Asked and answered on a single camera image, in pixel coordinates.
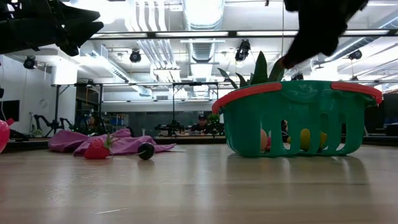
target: basket rim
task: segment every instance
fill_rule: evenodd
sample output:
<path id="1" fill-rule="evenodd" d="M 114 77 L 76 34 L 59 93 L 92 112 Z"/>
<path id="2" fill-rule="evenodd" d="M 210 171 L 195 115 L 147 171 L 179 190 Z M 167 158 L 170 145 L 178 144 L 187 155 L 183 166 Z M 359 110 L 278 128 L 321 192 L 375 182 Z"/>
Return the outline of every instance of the basket rim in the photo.
<path id="1" fill-rule="evenodd" d="M 316 81 L 316 80 L 306 80 L 306 81 L 298 81 L 298 82 L 307 82 L 307 81 Z M 332 90 L 340 90 L 340 91 L 352 91 L 357 93 L 364 93 L 367 95 L 371 95 L 376 100 L 377 104 L 380 104 L 382 101 L 382 93 L 381 91 L 371 87 L 371 86 L 364 86 L 357 83 L 347 83 L 347 82 L 330 82 L 330 88 Z M 214 114 L 217 114 L 220 108 L 224 107 L 228 103 L 244 98 L 246 96 L 252 96 L 259 93 L 268 93 L 273 91 L 280 91 L 282 89 L 281 82 L 273 82 L 273 83 L 265 83 L 261 85 L 254 85 L 250 87 L 245 87 L 242 89 L 238 89 L 228 93 L 227 95 L 221 97 L 220 99 L 216 100 L 211 107 Z"/>

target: person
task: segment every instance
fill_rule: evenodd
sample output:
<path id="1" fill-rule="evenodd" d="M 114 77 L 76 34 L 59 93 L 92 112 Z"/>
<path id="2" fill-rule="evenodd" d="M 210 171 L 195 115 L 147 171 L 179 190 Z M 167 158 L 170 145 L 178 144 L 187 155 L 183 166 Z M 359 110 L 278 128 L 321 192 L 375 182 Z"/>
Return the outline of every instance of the person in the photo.
<path id="1" fill-rule="evenodd" d="M 206 116 L 201 114 L 199 115 L 198 120 L 198 123 L 191 127 L 191 131 L 199 131 L 205 134 L 209 133 Z"/>
<path id="2" fill-rule="evenodd" d="M 100 118 L 95 115 L 91 115 L 88 120 L 87 127 L 84 128 L 81 133 L 87 134 L 87 135 L 93 134 L 93 133 L 96 133 L 96 135 L 105 134 L 105 131 L 101 127 L 101 124 L 100 124 Z"/>

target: toy strawberry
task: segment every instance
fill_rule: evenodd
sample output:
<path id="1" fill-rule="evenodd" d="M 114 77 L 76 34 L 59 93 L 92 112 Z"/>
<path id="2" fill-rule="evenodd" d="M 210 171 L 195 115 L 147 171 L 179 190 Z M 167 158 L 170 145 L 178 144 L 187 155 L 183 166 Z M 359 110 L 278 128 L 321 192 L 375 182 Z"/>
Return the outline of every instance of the toy strawberry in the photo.
<path id="1" fill-rule="evenodd" d="M 105 142 L 100 138 L 95 139 L 88 146 L 88 149 L 84 153 L 84 157 L 86 159 L 105 159 L 109 155 L 112 155 L 112 143 L 118 141 L 118 139 L 112 141 L 113 139 L 114 138 L 110 134 L 106 137 Z"/>

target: yellow fruit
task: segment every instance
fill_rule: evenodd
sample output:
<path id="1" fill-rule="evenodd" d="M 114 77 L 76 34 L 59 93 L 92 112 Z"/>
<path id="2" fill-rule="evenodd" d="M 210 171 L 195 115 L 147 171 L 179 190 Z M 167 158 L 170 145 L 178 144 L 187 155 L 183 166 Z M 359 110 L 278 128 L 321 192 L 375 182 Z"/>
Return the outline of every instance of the yellow fruit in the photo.
<path id="1" fill-rule="evenodd" d="M 320 145 L 319 148 L 323 148 L 323 145 L 326 143 L 326 140 L 328 139 L 328 135 L 321 132 L 320 134 Z M 300 148 L 303 149 L 304 151 L 307 151 L 310 149 L 311 146 L 311 132 L 308 129 L 303 129 L 301 130 L 300 133 Z M 287 138 L 287 143 L 291 144 L 291 137 Z"/>
<path id="2" fill-rule="evenodd" d="M 323 145 L 325 144 L 326 140 L 328 139 L 328 135 L 321 132 L 321 141 L 320 141 L 320 149 L 323 149 Z"/>
<path id="3" fill-rule="evenodd" d="M 301 139 L 300 148 L 303 149 L 304 151 L 309 150 L 310 146 L 311 146 L 310 130 L 308 130 L 308 129 L 301 130 L 300 139 Z"/>
<path id="4" fill-rule="evenodd" d="M 261 150 L 262 151 L 266 150 L 267 143 L 268 143 L 267 133 L 262 129 L 261 130 Z"/>

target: basket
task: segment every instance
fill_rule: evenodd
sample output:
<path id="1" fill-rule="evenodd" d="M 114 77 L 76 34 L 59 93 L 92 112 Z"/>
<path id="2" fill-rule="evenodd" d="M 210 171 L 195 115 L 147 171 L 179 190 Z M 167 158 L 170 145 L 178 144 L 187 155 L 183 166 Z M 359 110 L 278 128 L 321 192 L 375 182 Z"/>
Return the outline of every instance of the basket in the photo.
<path id="1" fill-rule="evenodd" d="M 369 86 L 345 82 L 275 82 L 240 88 L 213 104 L 213 113 L 224 114 L 228 146 L 245 157 L 298 155 L 345 156 L 359 149 L 364 134 L 364 109 L 382 101 L 382 93 Z M 290 149 L 284 147 L 280 122 L 287 120 Z M 346 124 L 346 142 L 341 127 Z M 261 132 L 271 133 L 271 149 L 261 150 Z M 300 148 L 301 130 L 311 136 L 310 148 Z"/>

